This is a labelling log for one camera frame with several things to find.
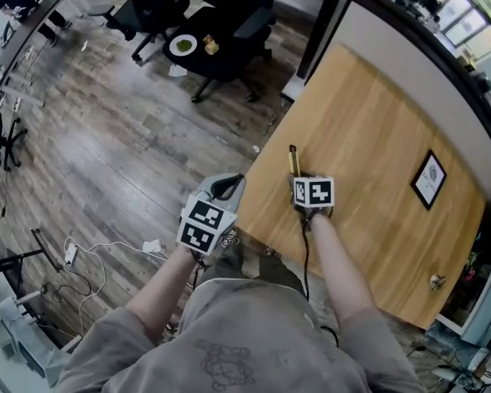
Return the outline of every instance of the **power strip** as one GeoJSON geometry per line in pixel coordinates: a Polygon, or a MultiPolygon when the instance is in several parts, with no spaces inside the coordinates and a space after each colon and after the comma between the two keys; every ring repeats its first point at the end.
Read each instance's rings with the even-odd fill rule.
{"type": "Polygon", "coordinates": [[[65,263],[69,266],[73,266],[77,253],[78,248],[76,247],[76,245],[74,243],[69,244],[69,246],[67,247],[67,252],[65,253],[65,263]]]}

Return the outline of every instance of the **green food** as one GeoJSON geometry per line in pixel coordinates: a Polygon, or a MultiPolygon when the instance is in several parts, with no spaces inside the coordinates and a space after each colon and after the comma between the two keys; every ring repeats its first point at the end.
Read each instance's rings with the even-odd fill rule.
{"type": "Polygon", "coordinates": [[[187,39],[182,39],[177,43],[177,49],[180,52],[187,52],[192,48],[192,46],[193,44],[191,43],[191,41],[188,41],[187,39]]]}

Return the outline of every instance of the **picture frame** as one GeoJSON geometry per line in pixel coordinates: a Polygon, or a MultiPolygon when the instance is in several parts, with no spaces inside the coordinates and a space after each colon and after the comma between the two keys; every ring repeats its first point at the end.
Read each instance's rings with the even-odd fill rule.
{"type": "Polygon", "coordinates": [[[435,203],[446,178],[444,167],[430,149],[411,181],[413,191],[427,210],[435,203]]]}

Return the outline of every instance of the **wooden table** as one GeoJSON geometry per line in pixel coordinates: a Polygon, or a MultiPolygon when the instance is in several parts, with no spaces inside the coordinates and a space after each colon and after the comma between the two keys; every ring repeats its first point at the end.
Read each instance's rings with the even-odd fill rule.
{"type": "MultiPolygon", "coordinates": [[[[378,70],[332,48],[246,175],[238,212],[243,231],[300,263],[290,144],[302,170],[335,178],[332,221],[379,307],[429,327],[462,271],[485,203],[453,147],[378,70]],[[410,182],[429,149],[448,176],[428,211],[410,182]],[[440,291],[430,290],[434,273],[447,278],[440,291]]],[[[314,246],[309,270],[322,275],[314,246]]]]}
{"type": "Polygon", "coordinates": [[[43,101],[24,92],[16,90],[9,85],[9,79],[30,86],[30,81],[13,72],[16,62],[23,56],[23,50],[28,45],[31,37],[38,31],[42,23],[56,10],[63,0],[43,0],[36,10],[20,25],[13,34],[7,46],[0,56],[0,66],[4,68],[4,77],[0,82],[0,91],[9,93],[13,97],[20,97],[26,102],[42,107],[43,101]]]}

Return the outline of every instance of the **plate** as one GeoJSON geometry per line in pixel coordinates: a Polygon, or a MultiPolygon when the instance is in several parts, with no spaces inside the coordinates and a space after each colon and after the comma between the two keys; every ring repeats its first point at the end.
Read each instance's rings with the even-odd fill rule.
{"type": "Polygon", "coordinates": [[[194,36],[192,36],[192,35],[179,35],[175,39],[173,39],[173,41],[171,41],[171,43],[169,44],[169,50],[171,51],[171,53],[174,56],[188,56],[189,54],[191,54],[193,51],[196,50],[196,44],[197,44],[197,42],[196,42],[196,38],[194,36]],[[192,47],[188,51],[181,52],[177,48],[177,43],[179,43],[180,41],[183,41],[184,39],[186,41],[191,42],[192,47]]]}

